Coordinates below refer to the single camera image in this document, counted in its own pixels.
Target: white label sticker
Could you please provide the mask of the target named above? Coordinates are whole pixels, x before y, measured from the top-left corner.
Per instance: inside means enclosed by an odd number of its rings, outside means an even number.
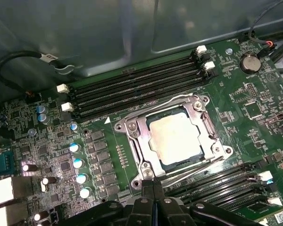
[[[283,211],[275,214],[275,219],[277,220],[278,224],[282,223],[283,222]]]
[[[40,60],[45,61],[46,63],[49,63],[49,62],[56,60],[56,59],[58,59],[58,57],[54,56],[52,54],[46,54],[46,55],[42,54],[42,57],[40,58]]]

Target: chip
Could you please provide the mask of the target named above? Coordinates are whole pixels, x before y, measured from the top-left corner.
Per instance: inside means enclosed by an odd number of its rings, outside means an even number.
[[[59,132],[59,133],[57,133],[57,136],[58,136],[58,137],[63,137],[63,136],[64,136],[64,132]]]
[[[50,199],[51,199],[51,202],[56,202],[56,201],[58,201],[58,194],[53,194],[53,195],[50,197]]]
[[[118,185],[112,185],[112,186],[107,187],[107,193],[109,196],[119,193]]]
[[[68,162],[64,162],[61,164],[62,171],[69,170],[69,169],[70,169],[70,164]]]
[[[100,169],[94,169],[94,170],[93,170],[93,174],[94,174],[94,175],[100,174]]]
[[[115,173],[105,175],[105,176],[103,176],[103,179],[104,179],[104,182],[105,182],[106,185],[111,184],[112,182],[116,181]]]
[[[110,158],[110,156],[109,156],[109,153],[107,151],[98,153],[98,160],[99,161],[105,161],[109,158]]]
[[[106,191],[100,192],[99,195],[100,195],[100,198],[106,197],[107,196],[107,192]]]
[[[60,119],[55,119],[54,121],[53,121],[53,125],[54,126],[58,126],[60,124]]]
[[[93,140],[98,140],[104,137],[104,133],[103,131],[96,131],[96,132],[91,133],[91,137]]]
[[[107,144],[105,141],[100,141],[94,144],[94,148],[97,152],[105,149],[106,147],[107,147]]]
[[[93,146],[92,146],[92,147],[89,147],[89,148],[87,149],[87,152],[88,152],[89,154],[95,153],[94,147],[93,147]]]
[[[104,184],[103,180],[98,180],[97,182],[95,182],[96,186],[101,186]]]
[[[29,146],[20,147],[20,152],[21,153],[25,153],[25,152],[29,152],[29,151],[30,151],[30,147]]]
[[[91,142],[92,142],[92,138],[86,138],[86,139],[85,139],[85,142],[86,142],[86,143],[91,143]]]
[[[100,165],[100,169],[103,173],[106,173],[113,169],[112,162],[106,162]]]
[[[42,146],[39,148],[39,155],[46,154],[46,153],[47,153],[46,146]]]

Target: mounting screw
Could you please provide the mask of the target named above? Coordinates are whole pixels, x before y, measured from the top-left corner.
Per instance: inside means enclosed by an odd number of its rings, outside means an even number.
[[[227,55],[231,55],[231,54],[233,54],[233,50],[232,50],[231,48],[227,48],[227,49],[225,50],[225,53],[226,53]]]
[[[202,203],[197,203],[195,205],[198,209],[203,209],[204,208],[204,205]]]
[[[141,203],[147,203],[148,200],[147,199],[141,199]]]
[[[137,125],[134,122],[130,123],[128,126],[128,129],[131,131],[136,130],[136,128],[137,128]]]
[[[164,199],[164,202],[165,202],[165,203],[171,203],[172,200],[171,200],[171,199]]]
[[[116,207],[117,207],[117,205],[115,203],[113,203],[109,206],[109,208],[112,208],[112,209],[115,209]]]

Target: capacitor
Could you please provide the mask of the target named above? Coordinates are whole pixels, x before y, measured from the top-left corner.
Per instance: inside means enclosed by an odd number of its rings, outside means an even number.
[[[27,134],[28,134],[30,137],[32,137],[32,136],[34,136],[34,135],[37,134],[37,130],[34,129],[34,128],[29,129],[28,132],[27,132]]]
[[[36,110],[37,110],[38,114],[47,114],[48,113],[48,109],[43,105],[37,106]]]
[[[75,121],[70,124],[70,129],[75,133],[78,133],[80,131],[80,127]]]
[[[84,184],[88,181],[88,178],[89,178],[88,174],[82,173],[77,175],[76,182],[79,184]]]
[[[42,183],[44,185],[48,185],[48,184],[54,184],[56,183],[57,178],[56,177],[47,177],[47,178],[43,178]]]
[[[71,143],[69,146],[69,150],[73,153],[79,152],[81,150],[81,146],[77,143]]]
[[[42,212],[40,213],[37,213],[35,214],[35,216],[33,217],[33,219],[35,221],[39,221],[39,220],[43,220],[44,218],[48,217],[49,216],[49,213],[47,210],[43,210]]]
[[[50,122],[50,117],[46,114],[39,114],[38,121],[42,122],[44,125],[47,125]]]
[[[76,169],[80,169],[80,168],[83,168],[84,165],[85,165],[85,162],[83,159],[75,159],[73,161],[73,165]]]
[[[45,220],[37,224],[37,226],[50,226],[50,221]]]
[[[92,193],[91,188],[85,187],[80,191],[80,197],[83,199],[87,199]]]
[[[37,171],[38,167],[34,164],[26,164],[22,167],[24,172],[34,172]]]
[[[244,54],[239,66],[244,73],[254,74],[260,70],[261,62],[254,54]]]

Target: wire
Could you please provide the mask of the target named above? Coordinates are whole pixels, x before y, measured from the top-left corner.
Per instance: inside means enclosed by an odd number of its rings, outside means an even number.
[[[38,52],[34,52],[34,51],[18,51],[18,52],[12,52],[10,54],[7,54],[6,56],[2,57],[0,59],[0,81],[6,85],[7,87],[11,88],[11,89],[15,89],[21,93],[26,93],[26,90],[24,88],[22,88],[21,86],[19,86],[17,83],[8,80],[6,78],[4,78],[1,75],[1,69],[2,67],[10,60],[18,58],[18,57],[35,57],[35,58],[41,58],[41,53]]]
[[[258,38],[254,38],[252,37],[252,32],[254,30],[254,27],[256,26],[256,24],[258,23],[258,21],[266,14],[268,13],[270,10],[272,10],[273,8],[275,8],[276,6],[280,5],[281,3],[283,3],[283,0],[278,0],[275,1],[271,6],[269,6],[267,9],[265,9],[253,22],[252,26],[250,27],[249,33],[248,33],[248,38],[256,43],[260,43],[260,44],[267,44],[269,46],[273,46],[274,43],[270,40],[260,40]]]

